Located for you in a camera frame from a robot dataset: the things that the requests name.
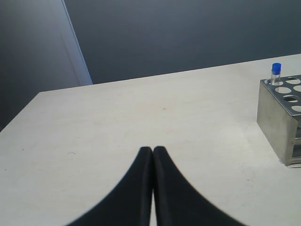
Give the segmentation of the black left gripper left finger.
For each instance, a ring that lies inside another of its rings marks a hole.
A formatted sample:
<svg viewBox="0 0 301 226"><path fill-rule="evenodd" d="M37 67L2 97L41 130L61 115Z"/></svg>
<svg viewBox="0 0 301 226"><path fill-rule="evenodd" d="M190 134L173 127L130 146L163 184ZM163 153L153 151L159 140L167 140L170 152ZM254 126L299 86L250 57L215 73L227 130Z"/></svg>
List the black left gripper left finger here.
<svg viewBox="0 0 301 226"><path fill-rule="evenodd" d="M141 147L113 190L71 226L148 226L153 189L153 152Z"/></svg>

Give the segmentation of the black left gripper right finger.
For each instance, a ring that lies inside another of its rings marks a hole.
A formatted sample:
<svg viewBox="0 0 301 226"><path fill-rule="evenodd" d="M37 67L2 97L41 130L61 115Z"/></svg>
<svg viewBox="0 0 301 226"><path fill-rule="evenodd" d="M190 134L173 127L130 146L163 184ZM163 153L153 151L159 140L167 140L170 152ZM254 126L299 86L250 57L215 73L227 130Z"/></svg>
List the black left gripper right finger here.
<svg viewBox="0 0 301 226"><path fill-rule="evenodd" d="M243 225L203 197L178 170L165 147L155 147L153 159L158 226Z"/></svg>

